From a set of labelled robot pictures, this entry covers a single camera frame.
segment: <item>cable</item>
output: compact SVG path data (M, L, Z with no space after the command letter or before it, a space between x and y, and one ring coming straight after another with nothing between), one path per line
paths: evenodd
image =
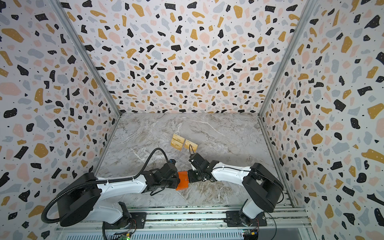
M271 214L269 214L269 212L267 212L269 216L271 216L273 222L275 223L275 234L273 235L273 237L271 238L271 240L273 240L276 236L276 233L277 233L277 225L276 225L276 221L275 219L273 218L273 216Z
M149 155L149 157L147 158L146 162L144 163L143 167L141 168L141 170L139 171L138 174L136 174L135 176L133 177L124 177L124 178L119 178L119 179L110 179L110 180L93 180L93 181L89 181L89 182L84 182L84 183L81 183L81 184L78 184L76 186L73 186L67 190L63 190L61 191L54 199L52 199L52 201L50 201L47 206L45 206L43 212L41 213L41 220L44 222L44 223L55 223L55 222L59 222L60 221L60 218L55 218L55 219L49 219L47 217L47 214L48 214L48 211L51 209L51 207L58 201L60 200L62 197L64 197L66 194L74 191L74 190L77 190L77 189L81 189L81 188L85 188L87 186L90 186L90 185L97 185L97 184L106 184L106 183L114 183L114 182L125 182L125 181L131 181L133 179L136 179L140 176L140 174L144 171L145 167L147 166L149 160L151 159L152 155L155 153L155 151L161 151L166 159L167 162L169 162L168 158L167 158L167 155L166 153L164 152L163 149L157 147L155 148L151 154Z
M257 220L257 233L259 233L259 230L260 230L260 223L259 223L259 220L258 219L256 219Z
M101 227L101 232L103 233L103 239L108 240L107 236L105 235L105 222L103 222L103 226Z
M158 194L159 192L163 191L165 189L165 187L162 187L160 191L157 191L155 193L153 193L154 191L151 191L151 193L149 195L153 196L155 194Z
M161 151L161 152L163 153L164 157L166 158L166 161L169 162L169 160L168 160L168 158L167 158L167 155L166 155L166 153L164 152L164 150L161 149L161 148L159 148L159 147L157 147L157 148L155 148L155 149L151 152L151 154L150 154L149 157L147 158L147 160L146 160L146 162L144 163L144 165L143 165L143 167L141 168L141 170L138 172L138 174L136 174L135 176L133 176L133 178L132 178L132 177L126 177L126 178L111 179L111 180L108 181L108 183L125 182L125 181L131 181L131 180L133 180L133 179L138 178L138 177L141 175L141 173L144 171L145 167L147 167L147 164L148 164L149 160L151 159L152 155L153 155L157 150Z
M259 220L258 219L256 219L256 221L257 221L257 226L254 228L254 229L252 229L251 230L251 232L253 231L253 232L255 232L255 229L257 229L257 233L259 232Z
M135 221L135 230L133 231L133 233L132 234L134 234L135 232L136 232L136 229L137 229L137 222L136 222L136 220L134 219L134 221Z
M90 186L90 185L95 185L95 184L106 184L108 181L107 180L98 180L98 181L90 181L90 182L85 182L85 183L81 183L79 185L76 185L76 186L73 186L71 187L70 189L68 190L63 190L61 191L54 199L52 199L51 202L48 203L48 205L44 208L43 212L41 213L41 220L44 222L44 223L55 223L55 222L59 222L60 219L59 218L55 218L55 219L49 219L47 217L47 213L48 211L51 209L51 207L60 199L62 198L64 195L66 195L67 193L69 192L72 192L73 190L76 190L76 189L80 189L80 188L84 188L86 186Z
M240 169L236 169L236 168L233 168L233 167L225 167L225 166L223 166L223 167L215 167L215 168L212 169L212 170L219 169L219 168L230 168L230 169L234 169L234 170L238 170L238 171L251 172L251 173L260 175L260 176L262 176L263 178L268 179L268 180L269 180L271 183L273 183L274 185L276 185L277 188L280 190L281 194L283 195L283 198L282 198L279 202L277 202L276 204L279 204L280 202L282 202L282 201L284 200L284 193L283 193L283 191L280 189L280 186L277 185L277 184L276 184L274 181L272 181L271 179L269 179L269 178L267 178L267 177L264 177L263 175L258 174L257 172L252 172L252 171L248 171L248 170L240 170Z
M129 226L129 229L127 230L127 231L125 231L125 232L123 232L123 233L121 233L121 234L116 234L115 233L115 235L119 235L119 238L121 237L121 236L123 236L124 234L127 234L131 229L132 229L132 225L133 225L133 222L132 221L129 221L131 224L130 224L130 226Z
M189 147L188 147L188 148L189 148L189 155L192 155L192 154L191 154L191 148L192 148L192 152L193 152L193 154L195 154L195 151L193 150L193 147L192 147L192 145L191 145L191 144L189 145Z

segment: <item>terrazzo wallpaper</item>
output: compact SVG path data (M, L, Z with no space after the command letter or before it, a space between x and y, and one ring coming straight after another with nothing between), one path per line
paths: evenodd
M262 115L318 239L384 239L384 1L321 1Z
M0 239L53 235L42 210L96 167L117 119L46 4L0 1Z
M258 112L302 0L63 0L122 112Z

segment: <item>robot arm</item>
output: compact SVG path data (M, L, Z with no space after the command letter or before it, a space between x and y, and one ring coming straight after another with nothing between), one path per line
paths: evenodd
M237 167L218 161L208 162L198 153L191 155L189 162L192 165L188 171L190 183L228 181L245 187L251 198L246 201L239 215L241 222L247 226L252 225L262 211L273 212L283 190L281 182L258 163L251 167ZM86 173L58 194L60 225L67 227L82 220L97 220L123 228L131 218L125 204L113 204L105 199L129 193L151 192L153 196L165 188L176 189L179 183L175 161L172 159L161 169L141 171L135 177L106 179ZM44 222L47 222L46 214L52 205L50 203L46 207L48 209L44 210L44 217L42 214Z
M245 187L251 199L246 201L239 215L241 222L247 226L253 224L259 213L273 212L280 196L284 197L283 184L260 163L237 167L219 161L208 162L198 153L191 155L189 162L193 166L188 171L190 182L227 181Z

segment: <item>yellow card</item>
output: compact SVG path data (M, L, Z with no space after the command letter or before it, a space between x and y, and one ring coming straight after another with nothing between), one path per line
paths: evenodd
M185 144L184 144L184 147L185 147L186 149L189 149L189 145L191 145L191 150L193 149L193 151L196 152L196 150L197 150L197 144L196 144L196 143L193 143L193 142L191 142L191 141L189 141L189 140L186 140L186 141L185 141Z
M181 144L183 144L184 140L185 140L185 138L180 137L179 135L176 135L176 134L173 134L172 138L175 139L176 141L180 142Z
M183 144L181 142L176 141L175 139L172 139L170 141L170 145L179 151L181 151L181 149L183 148Z

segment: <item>metal mounting plate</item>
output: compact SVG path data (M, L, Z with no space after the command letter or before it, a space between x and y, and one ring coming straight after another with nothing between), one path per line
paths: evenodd
M131 216L132 217L130 219L127 219L126 226L128 226L128 224L130 222L134 223L136 221L136 229L143 229L144 224L145 224L145 220L147 218L147 213L146 212L134 212L134 213L131 213ZM118 226L109 224L109 223L105 223L105 229L121 229L121 228L119 228Z
M227 223L228 227L244 227L240 221L239 211L226 211L225 215L227 219L225 219L224 222ZM259 221L259 227L267 226L264 212L259 213L256 219ZM257 227L257 222L250 225L250 227Z

